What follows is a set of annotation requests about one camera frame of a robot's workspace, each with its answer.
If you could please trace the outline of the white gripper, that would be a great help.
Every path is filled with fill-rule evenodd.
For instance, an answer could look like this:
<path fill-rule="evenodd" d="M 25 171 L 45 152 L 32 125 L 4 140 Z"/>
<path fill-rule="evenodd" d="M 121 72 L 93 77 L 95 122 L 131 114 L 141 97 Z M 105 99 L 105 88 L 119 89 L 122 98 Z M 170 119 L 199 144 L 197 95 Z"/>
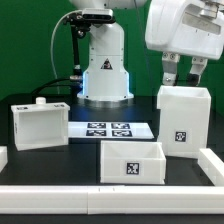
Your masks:
<path fill-rule="evenodd" d="M 203 0 L 151 1 L 145 41 L 148 49 L 164 52 L 164 85 L 177 84 L 180 55 L 193 56 L 187 75 L 189 86 L 199 85 L 207 59 L 218 60 L 221 57 L 224 14 L 218 11 L 216 17 L 210 18 L 203 15 L 206 9 L 207 4 Z"/>

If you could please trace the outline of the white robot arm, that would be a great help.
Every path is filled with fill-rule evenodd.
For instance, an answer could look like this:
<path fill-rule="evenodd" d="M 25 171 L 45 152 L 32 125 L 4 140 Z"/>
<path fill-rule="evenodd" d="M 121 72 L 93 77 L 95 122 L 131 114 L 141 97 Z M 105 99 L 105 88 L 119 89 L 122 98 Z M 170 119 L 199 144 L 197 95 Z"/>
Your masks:
<path fill-rule="evenodd" d="M 77 97 L 95 105 L 112 105 L 133 99 L 129 74 L 124 69 L 124 31 L 115 22 L 115 9 L 132 9 L 149 3 L 145 30 L 148 49 L 163 54 L 162 83 L 177 82 L 182 55 L 192 58 L 187 75 L 199 84 L 207 61 L 221 57 L 224 48 L 224 0 L 69 0 L 76 8 L 80 33 L 90 34 L 89 66 Z"/>

